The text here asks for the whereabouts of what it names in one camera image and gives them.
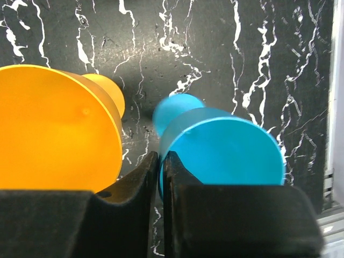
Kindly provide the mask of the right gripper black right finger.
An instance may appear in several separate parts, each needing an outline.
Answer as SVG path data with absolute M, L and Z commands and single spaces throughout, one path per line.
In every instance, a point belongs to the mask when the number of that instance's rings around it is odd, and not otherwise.
M 166 257 L 321 256 L 323 235 L 299 188 L 203 184 L 175 152 L 162 175 Z

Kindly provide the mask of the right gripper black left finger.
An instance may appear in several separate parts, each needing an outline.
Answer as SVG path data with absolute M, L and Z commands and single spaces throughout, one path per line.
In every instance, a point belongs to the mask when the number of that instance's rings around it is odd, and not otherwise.
M 90 191 L 1 191 L 1 257 L 146 257 L 158 156 Z

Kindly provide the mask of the blue plastic wine glass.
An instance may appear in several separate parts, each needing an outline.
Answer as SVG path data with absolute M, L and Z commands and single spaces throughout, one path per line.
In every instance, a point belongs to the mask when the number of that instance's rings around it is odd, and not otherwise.
M 285 165 L 276 139 L 265 129 L 190 94 L 161 100 L 153 112 L 159 157 L 176 152 L 203 184 L 283 185 Z

